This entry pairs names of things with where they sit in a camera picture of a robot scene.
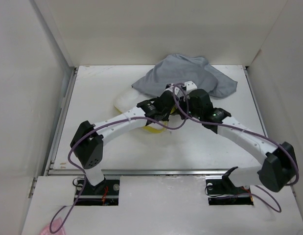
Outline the white pillow with yellow edge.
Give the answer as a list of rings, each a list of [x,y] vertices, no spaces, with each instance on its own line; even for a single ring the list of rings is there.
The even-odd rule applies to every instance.
[[[153,102],[156,98],[152,98],[148,95],[140,93],[139,91],[133,88],[129,88],[115,99],[114,107],[119,112],[124,113],[130,110],[132,107],[137,106],[145,111],[147,117],[154,119],[154,116],[156,114],[156,108],[153,105]],[[162,126],[167,125],[168,121],[159,121],[159,123],[161,123],[161,125],[148,121],[144,129],[153,134],[161,133],[165,130],[165,128]]]

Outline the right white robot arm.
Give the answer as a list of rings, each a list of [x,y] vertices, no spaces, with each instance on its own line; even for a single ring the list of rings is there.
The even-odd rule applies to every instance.
[[[228,111],[215,108],[203,89],[183,92],[177,108],[182,116],[229,139],[259,162],[259,166],[234,166],[224,173],[221,187],[225,192],[232,193],[239,187],[250,185],[264,186],[272,192],[279,192],[284,186],[297,183],[299,170],[291,144],[279,144],[252,132]]]

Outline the grey pillowcase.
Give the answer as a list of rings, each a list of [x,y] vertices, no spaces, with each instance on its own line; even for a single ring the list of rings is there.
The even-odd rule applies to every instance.
[[[237,90],[238,82],[213,67],[204,57],[171,54],[157,63],[132,88],[150,97],[160,96],[166,85],[194,82],[210,96],[226,98]]]

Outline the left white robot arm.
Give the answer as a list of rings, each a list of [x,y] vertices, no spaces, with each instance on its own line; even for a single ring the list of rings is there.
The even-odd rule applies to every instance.
[[[114,118],[94,124],[84,121],[79,125],[70,147],[85,171],[91,193],[101,193],[106,185],[100,166],[104,146],[136,128],[167,121],[176,98],[176,93],[165,90],[161,96],[142,101]]]

